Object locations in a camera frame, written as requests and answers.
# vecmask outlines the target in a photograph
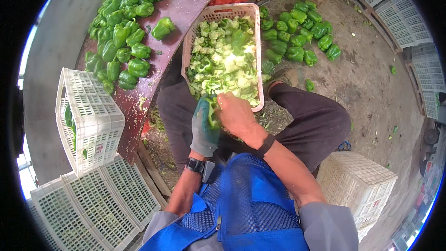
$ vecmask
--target leg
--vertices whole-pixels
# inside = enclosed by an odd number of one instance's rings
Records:
[[[348,137],[351,120],[337,102],[322,95],[279,83],[270,97],[293,116],[293,122],[276,135],[312,172]]]

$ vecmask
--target gray sleeve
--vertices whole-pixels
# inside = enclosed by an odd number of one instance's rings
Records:
[[[358,231],[348,207],[311,202],[299,210],[299,217],[310,250],[359,249]]]
[[[169,226],[172,222],[179,218],[175,213],[168,211],[157,211],[152,217],[152,220],[145,230],[144,237],[142,238],[142,244],[145,244],[154,234],[158,231]]]

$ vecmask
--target black pants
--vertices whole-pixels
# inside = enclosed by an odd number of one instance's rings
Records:
[[[197,101],[192,97],[184,78],[160,89],[157,104],[164,122],[170,148],[181,172],[187,162],[192,143],[191,121]],[[278,84],[270,97],[287,109],[293,122],[276,135],[276,140],[294,153],[312,172],[348,137],[351,128],[348,112],[337,102],[316,93]],[[217,151],[243,153],[252,148],[226,133],[220,135]]]

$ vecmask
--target black wristwatch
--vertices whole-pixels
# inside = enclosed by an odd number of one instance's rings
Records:
[[[193,157],[189,157],[186,163],[186,168],[193,172],[203,173],[204,161],[197,160]]]

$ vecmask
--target wall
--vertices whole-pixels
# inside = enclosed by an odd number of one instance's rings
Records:
[[[23,90],[25,133],[40,184],[71,171],[55,119],[62,67],[74,69],[101,0],[51,0],[37,27]]]

